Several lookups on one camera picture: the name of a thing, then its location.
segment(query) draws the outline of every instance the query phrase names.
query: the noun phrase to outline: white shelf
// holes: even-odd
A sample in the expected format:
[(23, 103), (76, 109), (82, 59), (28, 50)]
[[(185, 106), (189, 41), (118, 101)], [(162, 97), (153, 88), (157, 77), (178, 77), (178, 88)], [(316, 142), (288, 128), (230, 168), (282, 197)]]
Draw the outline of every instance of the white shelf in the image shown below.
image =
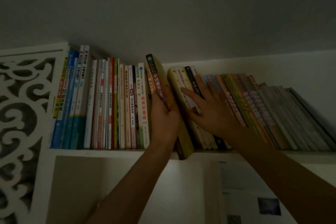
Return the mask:
[[(92, 158), (136, 158), (138, 159), (145, 150), (64, 150), (47, 149), (48, 154), (55, 156), (92, 157)], [(288, 157), (301, 164), (336, 164), (336, 152), (307, 152), (307, 151), (283, 151)], [(178, 160), (176, 152), (173, 152), (170, 159)], [(218, 151), (202, 150), (195, 151), (187, 161), (198, 162), (219, 162), (219, 161), (245, 161), (235, 150)]]

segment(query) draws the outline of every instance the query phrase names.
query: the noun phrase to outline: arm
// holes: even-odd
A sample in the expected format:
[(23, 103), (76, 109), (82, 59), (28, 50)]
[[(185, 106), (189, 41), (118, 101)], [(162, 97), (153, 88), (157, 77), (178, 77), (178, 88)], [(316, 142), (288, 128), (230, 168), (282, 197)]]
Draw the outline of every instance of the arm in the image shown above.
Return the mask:
[(182, 92), (199, 105), (202, 115), (189, 115), (200, 127), (225, 139), (233, 146), (285, 205), (298, 223), (331, 223), (334, 221), (336, 188), (281, 151), (259, 140), (249, 128), (243, 128), (232, 117), (223, 96), (213, 84), (209, 88), (195, 77), (204, 98), (185, 88)]
[(154, 186), (173, 152), (180, 115), (167, 111), (153, 94), (152, 138), (148, 149), (90, 216), (87, 224), (137, 223)]

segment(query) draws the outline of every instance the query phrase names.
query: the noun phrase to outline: carved lattice panel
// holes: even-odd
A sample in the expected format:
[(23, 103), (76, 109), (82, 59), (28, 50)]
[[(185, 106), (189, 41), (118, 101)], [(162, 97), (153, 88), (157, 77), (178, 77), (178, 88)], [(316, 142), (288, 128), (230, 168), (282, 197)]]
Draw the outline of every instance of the carved lattice panel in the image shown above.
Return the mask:
[(24, 223), (29, 214), (57, 54), (0, 57), (0, 222)]

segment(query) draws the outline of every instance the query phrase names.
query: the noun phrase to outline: forearm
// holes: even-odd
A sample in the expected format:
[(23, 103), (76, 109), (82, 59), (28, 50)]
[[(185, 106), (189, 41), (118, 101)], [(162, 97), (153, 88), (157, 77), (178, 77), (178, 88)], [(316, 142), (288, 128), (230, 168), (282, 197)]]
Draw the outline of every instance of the forearm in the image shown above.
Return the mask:
[(137, 223), (172, 150), (172, 146), (150, 144), (87, 223)]
[(336, 188), (282, 152), (260, 141), (249, 129), (229, 143), (246, 159), (298, 223), (330, 221)]

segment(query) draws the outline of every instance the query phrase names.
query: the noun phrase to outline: white wall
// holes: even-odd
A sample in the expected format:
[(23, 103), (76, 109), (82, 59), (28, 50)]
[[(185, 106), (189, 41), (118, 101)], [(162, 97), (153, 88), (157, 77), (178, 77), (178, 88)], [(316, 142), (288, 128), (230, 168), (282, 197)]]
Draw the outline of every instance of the white wall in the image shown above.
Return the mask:
[(201, 74), (252, 74), (258, 83), (293, 87), (336, 127), (336, 50), (163, 64), (195, 65)]

